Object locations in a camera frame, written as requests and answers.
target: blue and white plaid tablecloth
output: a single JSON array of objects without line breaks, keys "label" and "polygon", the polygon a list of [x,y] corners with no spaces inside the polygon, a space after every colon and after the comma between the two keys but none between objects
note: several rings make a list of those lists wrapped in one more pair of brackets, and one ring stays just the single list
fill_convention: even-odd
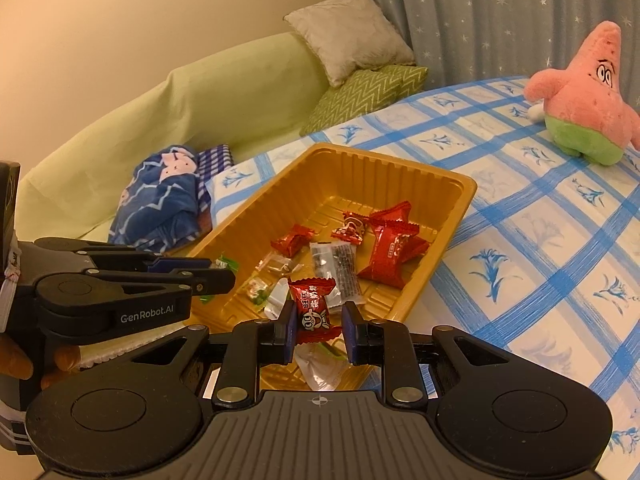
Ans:
[{"label": "blue and white plaid tablecloth", "polygon": [[455,325],[587,385],[614,419],[598,471],[640,480],[640,155],[565,155],[527,119],[526,81],[424,92],[246,160],[209,182],[212,222],[314,142],[471,176],[478,193],[407,325]]}]

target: red snack package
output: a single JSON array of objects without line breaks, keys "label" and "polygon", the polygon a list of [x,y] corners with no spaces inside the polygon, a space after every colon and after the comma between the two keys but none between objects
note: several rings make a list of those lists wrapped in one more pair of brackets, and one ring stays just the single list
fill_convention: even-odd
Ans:
[{"label": "red snack package", "polygon": [[329,341],[340,335],[342,327],[331,326],[325,296],[335,287],[333,278],[306,278],[289,281],[289,290],[298,307],[297,344]]},{"label": "red snack package", "polygon": [[302,246],[311,241],[315,234],[313,229],[295,224],[286,235],[271,242],[271,247],[287,258],[293,258]]},{"label": "red snack package", "polygon": [[[411,211],[411,203],[407,200],[401,202],[389,209],[383,209],[381,211],[376,211],[372,213],[370,218],[379,218],[381,220],[401,220],[403,222],[409,221],[409,212]],[[411,258],[415,258],[416,256],[420,256],[424,254],[427,249],[431,245],[424,238],[420,238],[416,236],[411,238],[402,251],[402,255],[400,256],[400,263],[404,264],[409,261]]]},{"label": "red snack package", "polygon": [[362,269],[358,276],[403,288],[404,281],[400,275],[401,254],[409,240],[420,232],[420,226],[378,218],[371,218],[370,222],[376,235],[376,243],[369,259],[369,267]]},{"label": "red snack package", "polygon": [[331,231],[331,236],[354,245],[360,245],[367,228],[366,221],[363,219],[366,217],[349,212],[342,213],[342,216],[344,217],[342,227]]}]

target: pink starfish plush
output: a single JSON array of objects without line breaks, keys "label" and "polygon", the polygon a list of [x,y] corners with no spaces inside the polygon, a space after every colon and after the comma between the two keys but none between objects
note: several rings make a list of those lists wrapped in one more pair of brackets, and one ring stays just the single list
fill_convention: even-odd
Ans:
[{"label": "pink starfish plush", "polygon": [[546,127],[564,152],[606,166],[629,141],[640,150],[640,117],[620,96],[621,42],[620,27],[602,22],[566,70],[537,72],[524,89],[529,101],[545,100]]}]

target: yellow plastic tray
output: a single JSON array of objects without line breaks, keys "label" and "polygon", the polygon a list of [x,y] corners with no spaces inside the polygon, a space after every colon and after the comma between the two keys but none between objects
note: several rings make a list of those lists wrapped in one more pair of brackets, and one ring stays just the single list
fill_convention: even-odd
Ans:
[{"label": "yellow plastic tray", "polygon": [[[342,225],[343,211],[369,214],[409,200],[413,206],[410,221],[420,224],[420,236],[431,242],[428,252],[402,266],[406,283],[402,290],[360,280],[366,298],[360,307],[364,318],[402,322],[442,259],[476,188],[471,178],[452,171],[333,144],[315,144],[192,249],[190,256],[211,259],[224,253],[238,262],[239,270],[230,294],[206,304],[194,298],[191,310],[212,332],[229,332],[241,321],[260,317],[238,289],[271,250],[271,240],[298,223],[318,232],[316,241],[332,241],[331,230]],[[356,252],[356,271],[369,263],[373,243],[369,228]],[[303,249],[301,261],[305,267],[293,279],[313,276],[308,248]],[[339,324],[339,316],[332,317],[332,322]],[[344,352],[342,338],[332,344]],[[338,389],[360,387],[369,372],[370,367],[350,367]],[[295,362],[287,367],[265,367],[260,376],[263,388],[309,389]]]}]

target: white fluffy pillow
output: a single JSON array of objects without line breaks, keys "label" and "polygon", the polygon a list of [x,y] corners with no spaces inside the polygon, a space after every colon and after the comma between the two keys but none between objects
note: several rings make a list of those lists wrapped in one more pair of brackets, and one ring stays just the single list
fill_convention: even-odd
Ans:
[{"label": "white fluffy pillow", "polygon": [[373,0],[326,0],[284,19],[320,58],[331,86],[340,86],[359,68],[415,62]]}]

